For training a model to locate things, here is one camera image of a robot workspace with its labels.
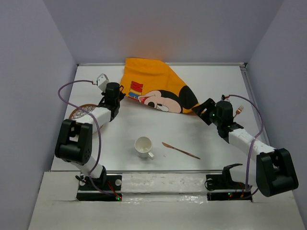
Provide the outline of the yellow Mickey Mouse cloth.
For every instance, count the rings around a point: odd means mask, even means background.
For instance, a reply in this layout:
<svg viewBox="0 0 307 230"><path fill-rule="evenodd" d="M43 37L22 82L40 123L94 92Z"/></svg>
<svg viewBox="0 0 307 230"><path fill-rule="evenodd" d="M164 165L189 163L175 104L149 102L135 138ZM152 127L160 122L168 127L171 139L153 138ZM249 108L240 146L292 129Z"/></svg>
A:
<svg viewBox="0 0 307 230"><path fill-rule="evenodd" d="M128 98L163 112L188 114L199 105L190 87L160 60L127 58L120 85Z"/></svg>

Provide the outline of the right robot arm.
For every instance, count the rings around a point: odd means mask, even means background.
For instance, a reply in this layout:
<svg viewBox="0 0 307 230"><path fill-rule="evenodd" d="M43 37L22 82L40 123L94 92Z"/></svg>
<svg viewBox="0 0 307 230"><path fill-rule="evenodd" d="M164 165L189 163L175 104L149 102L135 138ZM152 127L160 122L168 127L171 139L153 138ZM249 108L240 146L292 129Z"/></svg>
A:
<svg viewBox="0 0 307 230"><path fill-rule="evenodd" d="M215 103L209 98L192 110L207 125L215 124L219 136L227 143L246 153L245 186L251 186L248 180L252 175L255 178L253 186L266 197L297 189L299 182L290 152L275 149L250 135L234 121L233 107L227 99L222 96L222 100ZM251 161L256 167L253 174L249 172Z"/></svg>

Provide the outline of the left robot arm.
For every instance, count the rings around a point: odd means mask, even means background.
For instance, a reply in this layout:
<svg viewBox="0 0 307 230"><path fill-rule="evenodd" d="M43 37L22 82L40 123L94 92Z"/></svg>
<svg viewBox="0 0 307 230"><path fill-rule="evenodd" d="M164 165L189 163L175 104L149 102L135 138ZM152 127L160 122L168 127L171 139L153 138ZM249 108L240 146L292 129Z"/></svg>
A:
<svg viewBox="0 0 307 230"><path fill-rule="evenodd" d="M85 181L93 188L101 189L106 185L107 175L104 166L99 164L102 138L100 127L114 120L120 108L120 101L125 97L123 86L116 83L106 83L102 90L103 98L92 111L73 105L85 113L81 120L63 120L55 147L55 156L76 166L86 177ZM93 130L98 133L98 155L92 157Z"/></svg>

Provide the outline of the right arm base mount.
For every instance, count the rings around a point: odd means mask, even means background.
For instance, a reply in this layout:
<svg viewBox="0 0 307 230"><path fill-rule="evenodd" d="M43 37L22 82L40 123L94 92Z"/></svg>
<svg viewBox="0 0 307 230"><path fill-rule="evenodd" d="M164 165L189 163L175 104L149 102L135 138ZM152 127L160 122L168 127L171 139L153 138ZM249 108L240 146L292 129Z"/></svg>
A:
<svg viewBox="0 0 307 230"><path fill-rule="evenodd" d="M204 186L207 190L208 201L252 201L252 193L245 190L243 183L231 182L227 184L221 174L206 175Z"/></svg>

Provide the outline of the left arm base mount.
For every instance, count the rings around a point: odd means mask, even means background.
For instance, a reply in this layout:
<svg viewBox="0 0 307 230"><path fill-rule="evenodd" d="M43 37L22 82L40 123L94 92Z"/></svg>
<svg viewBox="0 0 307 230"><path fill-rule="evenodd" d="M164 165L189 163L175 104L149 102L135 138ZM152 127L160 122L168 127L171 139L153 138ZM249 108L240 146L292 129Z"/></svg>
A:
<svg viewBox="0 0 307 230"><path fill-rule="evenodd" d="M120 202L122 201L122 174L107 174L106 182L101 184L98 179L93 179L96 189L88 177L82 173L76 175L78 201Z"/></svg>

